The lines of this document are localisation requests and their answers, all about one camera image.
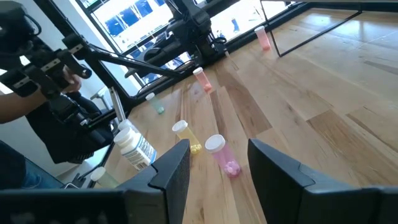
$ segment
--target pill bottle label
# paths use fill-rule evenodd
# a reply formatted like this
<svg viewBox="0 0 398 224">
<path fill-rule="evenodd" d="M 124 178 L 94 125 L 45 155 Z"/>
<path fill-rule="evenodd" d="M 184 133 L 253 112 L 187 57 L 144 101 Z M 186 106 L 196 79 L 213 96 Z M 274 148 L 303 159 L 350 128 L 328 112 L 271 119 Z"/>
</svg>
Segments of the pill bottle label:
<svg viewBox="0 0 398 224">
<path fill-rule="evenodd" d="M 133 165 L 137 170 L 141 170 L 150 165 L 149 158 L 141 151 L 141 149 L 136 148 L 123 156 Z"/>
<path fill-rule="evenodd" d="M 137 147 L 149 158 L 151 164 L 155 161 L 156 150 L 142 135 L 139 138 Z"/>
<path fill-rule="evenodd" d="M 145 162 L 140 162 L 136 165 L 137 170 L 145 169 L 148 165 Z"/>
</svg>

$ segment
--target cable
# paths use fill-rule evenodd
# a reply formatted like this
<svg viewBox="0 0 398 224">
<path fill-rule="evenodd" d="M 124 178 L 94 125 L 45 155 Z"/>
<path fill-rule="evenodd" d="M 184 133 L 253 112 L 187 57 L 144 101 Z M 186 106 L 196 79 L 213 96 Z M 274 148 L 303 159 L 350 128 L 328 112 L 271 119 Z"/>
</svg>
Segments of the cable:
<svg viewBox="0 0 398 224">
<path fill-rule="evenodd" d="M 42 33 L 42 27 L 40 24 L 30 15 L 25 14 L 26 17 L 28 17 L 36 26 L 37 26 L 37 34 L 34 34 L 35 36 L 39 35 Z"/>
<path fill-rule="evenodd" d="M 33 42 L 32 41 L 28 41 L 27 42 L 27 48 L 26 49 L 22 49 L 17 53 L 13 53 L 13 54 L 9 54 L 9 53 L 4 53 L 4 52 L 0 52 L 0 57 L 19 57 L 21 55 L 25 55 L 28 52 L 30 52 L 33 49 Z"/>
</svg>

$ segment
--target glass panel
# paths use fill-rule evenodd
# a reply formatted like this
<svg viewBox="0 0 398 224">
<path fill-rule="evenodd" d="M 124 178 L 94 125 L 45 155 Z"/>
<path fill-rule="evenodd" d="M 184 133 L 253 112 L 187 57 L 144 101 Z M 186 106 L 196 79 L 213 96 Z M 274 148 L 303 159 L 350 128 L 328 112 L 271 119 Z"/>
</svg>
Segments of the glass panel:
<svg viewBox="0 0 398 224">
<path fill-rule="evenodd" d="M 262 1 L 262 6 L 264 7 L 268 19 L 274 17 L 276 14 L 287 9 L 287 6 L 285 6 L 285 2 L 279 2 L 279 1 L 278 2 Z"/>
<path fill-rule="evenodd" d="M 146 49 L 145 45 L 147 45 L 147 44 L 149 44 L 151 42 L 152 41 L 144 44 L 142 47 L 139 47 L 137 50 L 131 52 L 128 55 L 128 57 L 137 58 L 138 56 L 140 56 L 142 51 Z M 183 54 L 179 55 L 175 59 L 173 59 L 173 60 L 167 62 L 166 64 L 164 64 L 163 66 L 161 66 L 161 68 L 176 69 L 177 67 L 183 65 L 185 62 L 187 62 L 189 60 L 191 60 L 191 56 L 189 56 L 189 54 L 187 52 L 184 52 Z M 143 78 L 141 78 L 141 80 L 145 84 L 148 84 L 148 83 L 151 83 L 151 82 L 155 81 L 156 79 L 158 79 L 160 77 L 161 77 L 161 75 L 154 74 L 154 73 L 149 73 L 148 75 L 146 75 Z"/>
<path fill-rule="evenodd" d="M 263 2 L 268 19 L 283 11 L 284 2 Z M 265 21 L 258 0 L 240 0 L 211 18 L 211 29 L 216 37 L 231 40 Z"/>
<path fill-rule="evenodd" d="M 81 1 L 81 3 L 83 3 L 83 5 L 85 7 L 88 7 L 88 6 L 92 5 L 94 2 L 96 2 L 97 0 L 80 0 L 80 1 Z"/>
<path fill-rule="evenodd" d="M 164 0 L 110 0 L 93 15 L 121 52 L 138 44 L 173 17 Z"/>
</svg>

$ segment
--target yellow pill bottle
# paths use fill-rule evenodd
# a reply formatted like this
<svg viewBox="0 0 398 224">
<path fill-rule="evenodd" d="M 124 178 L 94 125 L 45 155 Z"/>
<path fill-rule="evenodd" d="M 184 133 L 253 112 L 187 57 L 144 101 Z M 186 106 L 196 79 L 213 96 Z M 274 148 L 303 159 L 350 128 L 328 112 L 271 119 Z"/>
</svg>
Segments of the yellow pill bottle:
<svg viewBox="0 0 398 224">
<path fill-rule="evenodd" d="M 188 127 L 188 123 L 181 120 L 173 125 L 173 132 L 181 139 L 189 139 L 191 144 L 190 150 L 192 154 L 196 154 L 201 150 L 201 144 L 198 139 L 192 133 L 191 129 Z"/>
</svg>

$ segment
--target white bottle cap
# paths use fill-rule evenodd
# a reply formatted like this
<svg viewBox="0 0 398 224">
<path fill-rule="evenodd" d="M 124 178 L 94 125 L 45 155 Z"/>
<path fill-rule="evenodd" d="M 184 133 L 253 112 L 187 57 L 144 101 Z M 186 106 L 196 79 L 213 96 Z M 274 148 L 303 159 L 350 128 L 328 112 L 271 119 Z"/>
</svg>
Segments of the white bottle cap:
<svg viewBox="0 0 398 224">
<path fill-rule="evenodd" d="M 212 137 L 208 138 L 205 143 L 205 148 L 210 153 L 218 152 L 222 150 L 224 146 L 225 146 L 225 139 L 220 134 L 213 135 Z"/>
<path fill-rule="evenodd" d="M 118 129 L 119 129 L 119 131 L 121 131 L 125 128 L 131 128 L 131 126 L 132 126 L 132 123 L 128 119 L 125 119 L 119 123 Z"/>
<path fill-rule="evenodd" d="M 175 134 L 178 134 L 178 133 L 181 133 L 183 130 L 185 130 L 185 128 L 187 128 L 187 127 L 188 127 L 188 123 L 184 120 L 181 120 L 173 125 L 172 130 Z"/>
<path fill-rule="evenodd" d="M 93 171 L 93 173 L 90 176 L 90 179 L 92 181 L 97 181 L 105 174 L 105 172 L 106 169 L 104 167 L 99 167 Z"/>
<path fill-rule="evenodd" d="M 147 96 L 145 96 L 145 99 L 151 100 L 153 97 L 155 97 L 155 93 L 149 93 Z"/>
<path fill-rule="evenodd" d="M 201 72 L 203 72 L 203 68 L 199 67 L 199 68 L 197 68 L 197 69 L 195 69 L 195 70 L 193 71 L 193 74 L 194 74 L 194 75 L 199 75 Z"/>
<path fill-rule="evenodd" d="M 259 32 L 260 30 L 263 30 L 263 29 L 265 29 L 264 26 L 259 26 L 254 31 Z"/>
<path fill-rule="evenodd" d="M 128 127 L 121 130 L 114 138 L 113 141 L 120 147 L 124 147 L 124 144 L 132 138 L 134 131 Z"/>
</svg>

